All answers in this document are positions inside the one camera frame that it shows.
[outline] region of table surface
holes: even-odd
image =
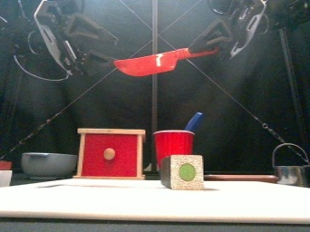
[[[0,188],[0,196],[4,218],[310,224],[310,188],[255,181],[171,190],[157,180],[64,179]]]

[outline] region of wooden box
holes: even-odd
[[[142,179],[144,130],[78,129],[74,178]]]

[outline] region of red plastic cup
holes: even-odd
[[[193,135],[188,130],[160,130],[153,133],[159,168],[163,158],[192,154]]]

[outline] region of red spatula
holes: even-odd
[[[152,54],[126,60],[117,60],[113,62],[113,64],[116,68],[126,75],[148,76],[173,70],[177,60],[211,55],[216,52],[217,48],[201,53],[191,53],[187,48],[181,48],[167,53]]]

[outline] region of green oval label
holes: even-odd
[[[179,178],[183,181],[191,181],[196,176],[196,169],[189,163],[184,163],[179,167]]]

